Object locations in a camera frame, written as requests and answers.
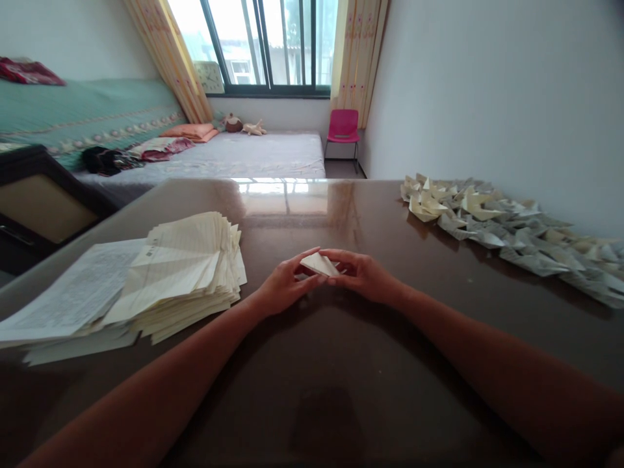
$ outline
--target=window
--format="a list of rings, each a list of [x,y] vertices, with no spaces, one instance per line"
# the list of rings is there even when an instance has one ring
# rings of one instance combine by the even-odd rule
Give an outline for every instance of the window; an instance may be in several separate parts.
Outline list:
[[[338,0],[169,0],[192,60],[227,96],[329,97]]]

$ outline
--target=window sill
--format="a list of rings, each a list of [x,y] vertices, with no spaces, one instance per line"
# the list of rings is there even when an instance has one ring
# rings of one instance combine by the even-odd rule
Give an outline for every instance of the window sill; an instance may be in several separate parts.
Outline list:
[[[234,98],[234,99],[327,99],[330,100],[329,96],[285,96],[283,94],[206,94],[207,98]]]

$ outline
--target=pink pillow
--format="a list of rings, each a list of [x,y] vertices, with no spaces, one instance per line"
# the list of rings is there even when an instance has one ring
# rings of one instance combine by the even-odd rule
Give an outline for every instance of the pink pillow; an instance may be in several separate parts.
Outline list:
[[[204,137],[210,133],[215,126],[211,123],[185,123],[184,125],[176,125],[169,130],[161,133],[161,137],[184,137],[193,142],[205,142]]]
[[[206,135],[201,140],[195,140],[195,143],[208,143],[209,140],[212,140],[212,138],[218,134],[219,130],[212,129],[208,133],[206,133]]]

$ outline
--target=paper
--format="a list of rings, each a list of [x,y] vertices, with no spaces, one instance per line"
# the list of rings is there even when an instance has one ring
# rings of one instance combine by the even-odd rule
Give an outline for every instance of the paper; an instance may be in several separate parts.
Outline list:
[[[340,274],[333,263],[327,257],[324,257],[318,252],[315,252],[301,260],[301,265],[309,268],[315,273],[325,276],[338,276]]]
[[[155,227],[102,323],[129,321],[155,344],[229,309],[247,282],[240,239],[238,226],[216,212]]]
[[[535,200],[512,200],[472,178],[406,176],[400,192],[419,220],[437,219],[455,239],[500,249],[506,261],[539,276],[558,275],[598,301],[624,308],[624,246],[616,247],[617,239],[578,236]]]
[[[479,221],[485,221],[500,216],[502,211],[481,208],[481,205],[489,200],[491,200],[490,195],[479,194],[475,192],[473,187],[468,187],[461,201],[461,207]]]
[[[86,337],[33,347],[28,351],[23,362],[33,366],[124,348],[132,346],[137,337],[138,333],[129,331],[128,327],[110,328]]]
[[[136,239],[91,247],[37,299],[0,322],[0,341],[67,337],[104,314],[144,243]]]
[[[104,324],[137,316],[159,301],[190,294],[214,276],[222,226],[216,213],[186,218],[153,229],[130,267],[122,297],[104,318]]]

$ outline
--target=yellow curtain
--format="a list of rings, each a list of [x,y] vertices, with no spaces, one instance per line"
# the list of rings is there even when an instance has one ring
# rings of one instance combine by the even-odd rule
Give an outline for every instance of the yellow curtain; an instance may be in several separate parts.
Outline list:
[[[210,122],[213,112],[167,0],[125,0],[125,5],[189,122]]]
[[[366,128],[388,0],[339,0],[331,108],[356,109]]]

